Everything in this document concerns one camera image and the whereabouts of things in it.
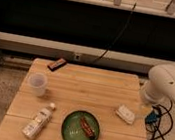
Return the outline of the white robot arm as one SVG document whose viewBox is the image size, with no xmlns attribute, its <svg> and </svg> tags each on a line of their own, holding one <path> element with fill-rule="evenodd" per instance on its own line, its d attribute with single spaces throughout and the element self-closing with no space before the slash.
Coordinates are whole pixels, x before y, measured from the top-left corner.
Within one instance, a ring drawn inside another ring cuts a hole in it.
<svg viewBox="0 0 175 140">
<path fill-rule="evenodd" d="M 143 104 L 160 104 L 164 98 L 175 104 L 175 63 L 156 65 L 149 70 L 148 76 L 140 89 Z"/>
</svg>

